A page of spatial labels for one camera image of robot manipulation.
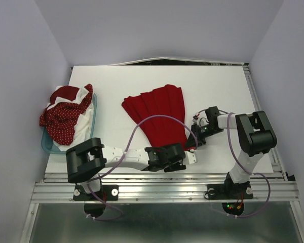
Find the plain red skirt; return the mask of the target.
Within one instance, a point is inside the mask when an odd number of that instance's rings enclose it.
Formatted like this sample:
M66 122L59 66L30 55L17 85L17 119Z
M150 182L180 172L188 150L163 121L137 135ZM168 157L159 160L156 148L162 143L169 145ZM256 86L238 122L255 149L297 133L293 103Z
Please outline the plain red skirt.
M140 125L152 147L179 143L185 148L185 104L182 89L174 85L153 89L138 96L124 98L122 107L138 124L147 117L156 115Z

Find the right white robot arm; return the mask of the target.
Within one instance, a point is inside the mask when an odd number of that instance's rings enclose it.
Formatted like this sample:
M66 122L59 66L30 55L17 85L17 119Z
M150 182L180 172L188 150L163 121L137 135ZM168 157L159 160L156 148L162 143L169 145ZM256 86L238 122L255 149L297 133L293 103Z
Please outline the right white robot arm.
M264 111L255 111L250 114L233 114L221 111L213 106L204 109L206 125L199 125L200 115L193 117L192 134L189 135L185 147L206 144L206 138L231 130L238 133L240 153L233 155L234 167L227 173L222 184L208 184L205 199L252 199L250 178L260 159L276 147L277 137Z

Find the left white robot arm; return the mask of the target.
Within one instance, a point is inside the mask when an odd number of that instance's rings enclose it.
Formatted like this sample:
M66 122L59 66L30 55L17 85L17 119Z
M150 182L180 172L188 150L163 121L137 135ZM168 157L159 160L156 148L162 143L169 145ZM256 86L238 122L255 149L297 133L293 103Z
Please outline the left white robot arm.
M104 168L109 168L107 174L118 167L167 173L185 170L195 162L195 153L183 150L179 143L124 151L103 145L100 138L91 138L66 152L68 182L81 184L90 199L102 196L99 172Z

